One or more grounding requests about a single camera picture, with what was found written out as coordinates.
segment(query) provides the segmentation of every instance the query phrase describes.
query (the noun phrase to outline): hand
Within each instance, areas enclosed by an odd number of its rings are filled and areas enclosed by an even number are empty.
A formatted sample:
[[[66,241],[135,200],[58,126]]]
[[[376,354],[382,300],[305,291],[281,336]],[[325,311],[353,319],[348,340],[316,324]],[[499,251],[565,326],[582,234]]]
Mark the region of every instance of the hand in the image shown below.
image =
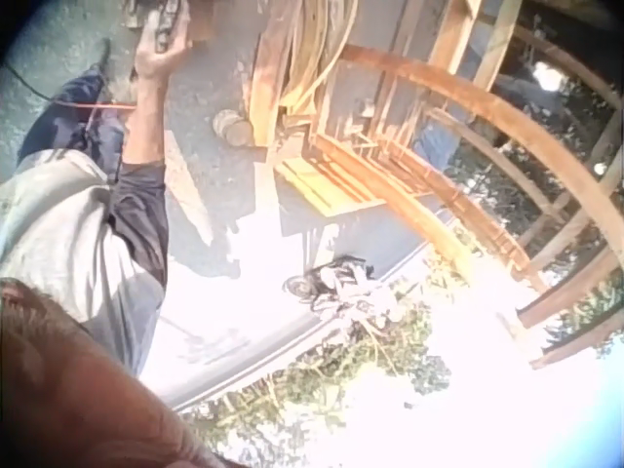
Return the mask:
[[[191,47],[188,40],[188,0],[180,0],[180,11],[172,31],[171,45],[163,54],[156,52],[158,20],[159,14],[155,11],[147,17],[136,48],[135,70],[139,79],[166,83]]]

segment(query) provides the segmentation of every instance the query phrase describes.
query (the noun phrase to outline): dark sleeve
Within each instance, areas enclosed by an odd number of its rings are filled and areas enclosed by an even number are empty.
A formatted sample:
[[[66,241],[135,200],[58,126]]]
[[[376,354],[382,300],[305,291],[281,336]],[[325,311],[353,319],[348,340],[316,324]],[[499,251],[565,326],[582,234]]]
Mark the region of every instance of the dark sleeve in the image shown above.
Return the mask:
[[[112,189],[108,222],[126,241],[133,260],[165,287],[169,224],[164,163],[122,163]]]

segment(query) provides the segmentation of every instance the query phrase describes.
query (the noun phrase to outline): blue jeans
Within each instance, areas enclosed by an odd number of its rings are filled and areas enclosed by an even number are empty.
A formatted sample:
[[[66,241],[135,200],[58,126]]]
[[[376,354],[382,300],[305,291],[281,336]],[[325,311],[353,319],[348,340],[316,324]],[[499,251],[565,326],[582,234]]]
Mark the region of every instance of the blue jeans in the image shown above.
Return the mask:
[[[55,100],[94,104],[104,77],[92,66],[60,89]],[[95,112],[92,124],[87,124]],[[32,125],[18,152],[18,165],[30,154],[46,149],[77,149],[91,157],[104,173],[116,178],[124,144],[124,126],[115,109],[88,109],[51,102]]]

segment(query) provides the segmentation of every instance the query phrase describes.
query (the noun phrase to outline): person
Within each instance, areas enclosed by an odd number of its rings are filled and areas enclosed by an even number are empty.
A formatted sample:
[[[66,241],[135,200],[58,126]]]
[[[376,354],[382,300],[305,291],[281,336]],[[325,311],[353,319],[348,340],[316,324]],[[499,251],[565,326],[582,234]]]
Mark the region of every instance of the person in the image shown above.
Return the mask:
[[[167,285],[164,106],[188,24],[182,0],[171,46],[156,54],[149,16],[126,141],[114,115],[53,102],[0,186],[0,451],[19,466],[239,466],[136,379]],[[104,43],[56,100],[95,103],[109,52]]]

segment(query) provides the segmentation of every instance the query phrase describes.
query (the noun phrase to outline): gray shirt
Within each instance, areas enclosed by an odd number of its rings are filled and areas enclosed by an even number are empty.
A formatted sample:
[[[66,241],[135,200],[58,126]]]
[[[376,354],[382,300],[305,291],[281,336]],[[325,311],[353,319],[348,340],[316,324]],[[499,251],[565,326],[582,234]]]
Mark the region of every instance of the gray shirt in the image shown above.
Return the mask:
[[[28,156],[0,185],[0,277],[49,295],[132,374],[167,282],[164,164],[122,164],[115,184],[85,154]]]

